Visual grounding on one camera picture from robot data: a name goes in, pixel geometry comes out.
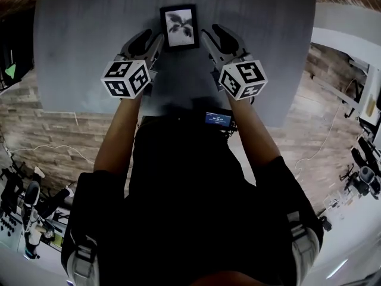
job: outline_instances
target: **picture frame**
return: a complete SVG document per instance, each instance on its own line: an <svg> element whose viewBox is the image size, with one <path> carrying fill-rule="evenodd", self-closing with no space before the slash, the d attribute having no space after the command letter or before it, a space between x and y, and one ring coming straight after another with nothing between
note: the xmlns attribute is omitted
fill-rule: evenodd
<svg viewBox="0 0 381 286"><path fill-rule="evenodd" d="M162 7L160 19L167 52L199 48L196 5Z"/></svg>

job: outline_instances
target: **small screen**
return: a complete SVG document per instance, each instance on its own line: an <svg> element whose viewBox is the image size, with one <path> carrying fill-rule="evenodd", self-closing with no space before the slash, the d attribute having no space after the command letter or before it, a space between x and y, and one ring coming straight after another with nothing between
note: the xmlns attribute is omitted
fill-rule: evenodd
<svg viewBox="0 0 381 286"><path fill-rule="evenodd" d="M223 127L229 127L231 116L225 116L224 114L210 113L207 112L205 117L205 123L221 125Z"/></svg>

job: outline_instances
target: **table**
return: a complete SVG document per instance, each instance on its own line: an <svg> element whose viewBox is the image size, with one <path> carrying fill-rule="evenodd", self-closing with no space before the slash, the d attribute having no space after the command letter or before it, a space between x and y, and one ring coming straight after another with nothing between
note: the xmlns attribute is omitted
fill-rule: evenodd
<svg viewBox="0 0 381 286"><path fill-rule="evenodd" d="M118 100L100 81L107 62L143 29L160 30L160 7L196 4L199 29L213 23L239 34L269 83L255 100L267 126L282 126L301 80L311 40L316 0L38 0L35 64L44 110L114 113ZM195 101L227 108L200 49L164 53L151 97L142 101L146 116L169 107L192 108Z"/></svg>
<svg viewBox="0 0 381 286"><path fill-rule="evenodd" d="M340 99L345 101L349 106L351 106L356 115L366 121L367 123L377 126L379 118L381 116L381 111L373 105L377 102L381 91L381 71L371 65L369 65L366 71L367 79L363 87L362 94L358 101L347 96L344 92L336 89L329 83L319 79L317 77L313 78L313 81L317 82L320 86L333 94L337 95Z"/></svg>

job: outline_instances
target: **wire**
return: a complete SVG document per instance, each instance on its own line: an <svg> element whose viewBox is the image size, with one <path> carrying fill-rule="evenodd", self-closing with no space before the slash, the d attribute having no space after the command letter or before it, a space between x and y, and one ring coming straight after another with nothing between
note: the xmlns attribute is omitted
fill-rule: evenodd
<svg viewBox="0 0 381 286"><path fill-rule="evenodd" d="M349 83L349 85L345 88L344 93L346 93L346 91L348 90L349 86L351 86L352 82L355 81L355 80L356 80L356 78L354 78L354 79L351 80L351 82ZM333 117L333 120L332 120L331 127L330 127L330 129L329 129L329 131L328 131L328 134L327 134L326 138L324 139L322 145L320 146L319 150L318 150L312 157L310 157L310 158L303 158L303 159L299 159L298 161L296 161L296 163L295 163L295 170L300 170L300 172L295 176L295 178L298 178L298 177L300 176L300 174L302 173L302 171L303 171L303 167L299 167L299 168L297 167L298 163L299 163L299 162L302 162L302 161L304 161L304 160L307 160L307 161L312 160L314 157L316 157L316 156L318 155L318 153L319 153L319 152L321 151L321 149L323 148L324 144L327 142L328 137L329 137L329 134L331 133L332 128L333 128L333 125L335 124L336 116L337 116L338 113L339 113L339 110L340 110L341 105L342 105L342 102L340 102L339 107L338 107L338 109L336 110L335 116Z"/></svg>
<svg viewBox="0 0 381 286"><path fill-rule="evenodd" d="M60 145L60 146L56 146L56 147L52 147L52 146L49 146L49 145L40 145L40 146L37 146L35 148L21 148L19 150L11 150L10 153L16 153L17 151L23 151L23 150L35 151L35 150L37 150L40 147L49 147L49 148L52 148L53 150L56 150L57 148L60 148L60 147L67 147L67 148L70 148L71 150L75 150L82 158L84 158L88 162L94 164L93 161L87 159L83 154L81 154L79 150L75 149L74 147L68 146L68 145Z"/></svg>
<svg viewBox="0 0 381 286"><path fill-rule="evenodd" d="M1 128L0 128L0 134L1 134L1 141L0 141L0 143L5 143L5 144L7 144L6 142L5 142L5 138L4 138L4 134L2 133L2 130L1 130Z"/></svg>

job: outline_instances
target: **floor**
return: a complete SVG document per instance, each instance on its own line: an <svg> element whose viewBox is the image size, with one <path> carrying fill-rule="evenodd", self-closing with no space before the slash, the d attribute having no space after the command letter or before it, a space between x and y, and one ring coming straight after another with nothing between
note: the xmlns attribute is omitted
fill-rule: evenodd
<svg viewBox="0 0 381 286"><path fill-rule="evenodd" d="M315 210L319 211L323 208L327 194L343 185L339 175L345 172L347 164L352 163L349 150L357 143L361 128L356 120L344 118L348 107L313 82L311 73L342 90L353 78L357 77L361 81L364 77L359 71L350 68L345 54L323 46L311 46L301 84L284 127L269 128L286 164L297 176ZM352 90L353 86L348 88L349 93ZM299 162L299 169L296 170L295 163L299 159L310 158L321 148L336 112L332 130L321 151L312 160ZM111 119L112 116L107 114L45 112L39 101L33 70L15 89L0 95L0 128L6 146L11 151L39 145L68 145L75 148L40 147L35 151L20 150L13 153L16 160L25 161L30 169L38 165L46 174L43 188L50 188L52 192L76 181L81 172L91 172L91 161L95 160ZM241 162L247 180L253 182L254 177L239 135L234 134L229 144ZM7 154L1 149L0 167L9 164Z"/></svg>

